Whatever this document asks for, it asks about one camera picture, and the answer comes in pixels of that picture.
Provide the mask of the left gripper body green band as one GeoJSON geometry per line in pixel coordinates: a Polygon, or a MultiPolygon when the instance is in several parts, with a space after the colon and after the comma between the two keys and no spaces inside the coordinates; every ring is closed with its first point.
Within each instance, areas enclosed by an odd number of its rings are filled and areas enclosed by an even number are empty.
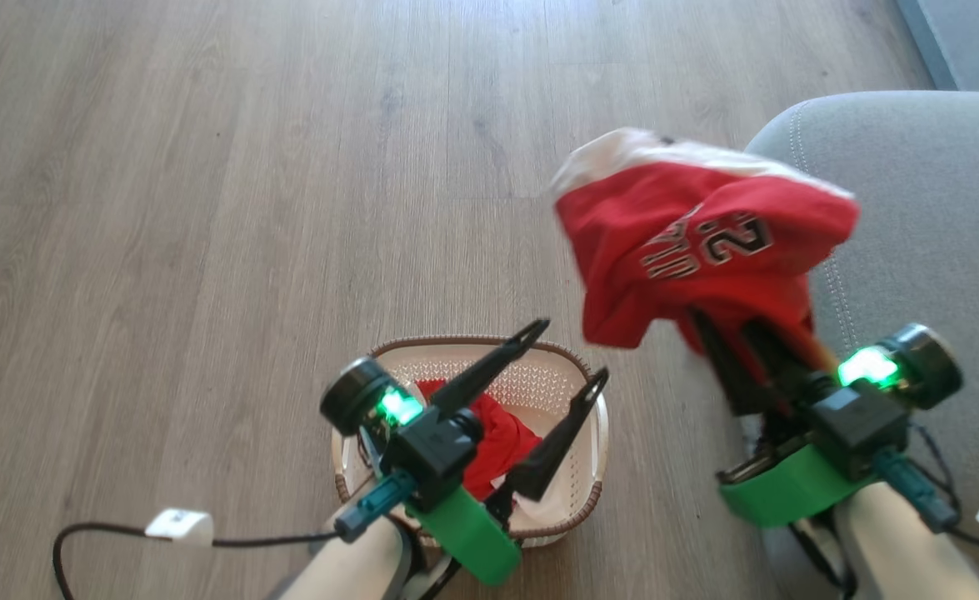
{"type": "Polygon", "coordinates": [[[505,583],[521,561],[521,550],[511,536],[464,487],[455,487],[431,509],[421,510],[413,500],[406,501],[405,508],[444,552],[482,584],[505,583]]]}

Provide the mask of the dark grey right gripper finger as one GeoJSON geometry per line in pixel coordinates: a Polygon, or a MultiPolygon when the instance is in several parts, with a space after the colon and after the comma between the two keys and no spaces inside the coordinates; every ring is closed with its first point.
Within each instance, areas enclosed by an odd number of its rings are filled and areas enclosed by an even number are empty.
{"type": "Polygon", "coordinates": [[[730,413],[734,417],[768,413],[771,410],[770,393],[753,376],[743,356],[714,320],[699,308],[690,308],[688,317],[727,400],[730,413]]]}
{"type": "Polygon", "coordinates": [[[804,398],[816,369],[771,323],[752,319],[742,327],[742,337],[771,388],[784,398],[804,398]]]}

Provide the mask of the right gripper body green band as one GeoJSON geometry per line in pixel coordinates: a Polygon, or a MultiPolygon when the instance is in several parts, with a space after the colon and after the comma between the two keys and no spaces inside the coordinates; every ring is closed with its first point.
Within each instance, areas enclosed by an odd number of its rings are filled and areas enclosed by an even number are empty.
{"type": "Polygon", "coordinates": [[[757,528],[782,528],[833,508],[877,478],[851,481],[812,445],[747,481],[721,483],[719,497],[730,513],[757,528]]]}

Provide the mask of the plain red garment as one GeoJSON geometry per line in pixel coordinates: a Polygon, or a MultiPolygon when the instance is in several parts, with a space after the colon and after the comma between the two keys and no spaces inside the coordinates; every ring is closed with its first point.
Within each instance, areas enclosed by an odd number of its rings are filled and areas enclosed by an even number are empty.
{"type": "Polygon", "coordinates": [[[482,423],[484,436],[463,474],[462,485],[475,500],[485,501],[511,468],[530,455],[542,437],[488,392],[478,395],[469,409],[482,423]]]}

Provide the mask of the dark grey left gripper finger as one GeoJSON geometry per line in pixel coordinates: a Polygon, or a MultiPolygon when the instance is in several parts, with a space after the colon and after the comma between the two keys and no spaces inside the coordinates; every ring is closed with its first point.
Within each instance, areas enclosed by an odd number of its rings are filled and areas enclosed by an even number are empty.
{"type": "Polygon", "coordinates": [[[534,502],[545,497],[547,488],[564,463],[569,449],[584,426],[584,422],[595,407],[603,388],[610,380],[610,371],[601,368],[593,373],[584,387],[573,396],[565,417],[546,434],[527,455],[519,461],[504,478],[504,486],[534,502]]]}
{"type": "Polygon", "coordinates": [[[431,395],[432,405],[438,410],[439,417],[451,418],[469,407],[509,365],[526,356],[550,324],[551,320],[547,318],[528,323],[465,371],[447,380],[440,390],[431,395]]]}

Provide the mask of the cream perforated laundry basket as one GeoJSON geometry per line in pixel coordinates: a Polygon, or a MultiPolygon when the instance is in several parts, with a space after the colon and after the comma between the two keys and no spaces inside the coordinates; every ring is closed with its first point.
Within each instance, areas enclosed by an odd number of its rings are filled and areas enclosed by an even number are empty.
{"type": "MultiPolygon", "coordinates": [[[[451,379],[503,342],[501,337],[407,337],[375,347],[371,356],[402,384],[451,379]]],[[[505,410],[538,436],[546,436],[567,414],[570,399],[593,371],[572,350],[539,342],[487,390],[505,410]]],[[[555,474],[533,508],[518,504],[511,533],[523,549],[549,546],[579,527],[596,508],[606,475],[610,423],[606,399],[597,399],[555,474]]],[[[332,432],[334,486],[340,503],[359,494],[372,478],[370,460],[356,437],[332,432]]]]}

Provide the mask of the red white basketball jersey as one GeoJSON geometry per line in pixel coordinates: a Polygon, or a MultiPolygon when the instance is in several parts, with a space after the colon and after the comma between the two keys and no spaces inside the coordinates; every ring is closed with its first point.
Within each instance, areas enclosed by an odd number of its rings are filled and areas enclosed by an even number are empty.
{"type": "Polygon", "coordinates": [[[780,161],[623,127],[574,149],[549,187],[585,288],[589,344],[633,349],[657,320],[702,350],[698,308],[739,348],[761,319],[810,368],[809,272],[847,242],[854,195],[780,161]]]}

